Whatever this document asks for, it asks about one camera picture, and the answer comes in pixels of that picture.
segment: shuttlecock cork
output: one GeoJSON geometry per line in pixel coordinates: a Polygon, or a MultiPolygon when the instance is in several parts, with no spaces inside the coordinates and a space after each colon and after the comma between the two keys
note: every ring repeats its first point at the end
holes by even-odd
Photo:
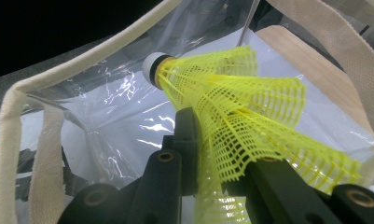
{"type": "Polygon", "coordinates": [[[359,179],[357,161],[294,130],[306,88],[295,77],[258,77],[249,46],[179,59],[155,53],[143,70],[175,109],[192,107],[200,121],[197,223],[229,213],[248,218],[243,201],[224,194],[221,183],[239,179],[258,159],[287,159],[324,192],[359,179]]]}

